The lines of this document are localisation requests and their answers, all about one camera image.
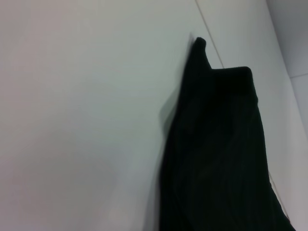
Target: black cloth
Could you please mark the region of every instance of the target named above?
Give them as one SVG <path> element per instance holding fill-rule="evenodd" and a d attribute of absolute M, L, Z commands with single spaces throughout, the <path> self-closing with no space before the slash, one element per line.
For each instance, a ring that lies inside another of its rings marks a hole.
<path fill-rule="evenodd" d="M 160 231 L 294 231 L 269 180 L 248 67 L 212 69 L 197 38 L 160 169 Z"/>

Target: dark green garment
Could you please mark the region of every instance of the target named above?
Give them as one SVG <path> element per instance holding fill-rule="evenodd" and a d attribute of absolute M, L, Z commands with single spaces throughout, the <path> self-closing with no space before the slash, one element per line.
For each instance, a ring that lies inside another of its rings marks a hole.
<path fill-rule="evenodd" d="M 160 231 L 294 231 L 273 192 L 251 70 L 211 69 L 198 38 L 160 171 Z"/>

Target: dark fabric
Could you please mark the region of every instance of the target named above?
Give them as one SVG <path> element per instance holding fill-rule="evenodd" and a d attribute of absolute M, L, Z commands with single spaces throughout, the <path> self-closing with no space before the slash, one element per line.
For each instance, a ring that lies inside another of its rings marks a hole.
<path fill-rule="evenodd" d="M 160 170 L 160 231 L 294 231 L 273 192 L 251 70 L 211 69 L 198 38 Z"/>

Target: white surface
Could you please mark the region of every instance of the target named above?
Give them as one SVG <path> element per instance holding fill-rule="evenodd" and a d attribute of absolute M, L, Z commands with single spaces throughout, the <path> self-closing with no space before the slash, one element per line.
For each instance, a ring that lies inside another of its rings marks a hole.
<path fill-rule="evenodd" d="M 0 28 L 0 230 L 153 229 L 191 37 L 221 68 L 195 2 L 5 0 Z"/>
<path fill-rule="evenodd" d="M 308 227 L 308 144 L 265 0 L 198 0 L 225 67 L 251 68 L 271 176 L 297 231 Z"/>
<path fill-rule="evenodd" d="M 308 75 L 291 79 L 304 128 L 308 132 Z"/>
<path fill-rule="evenodd" d="M 308 1 L 268 0 L 290 77 L 308 74 Z"/>

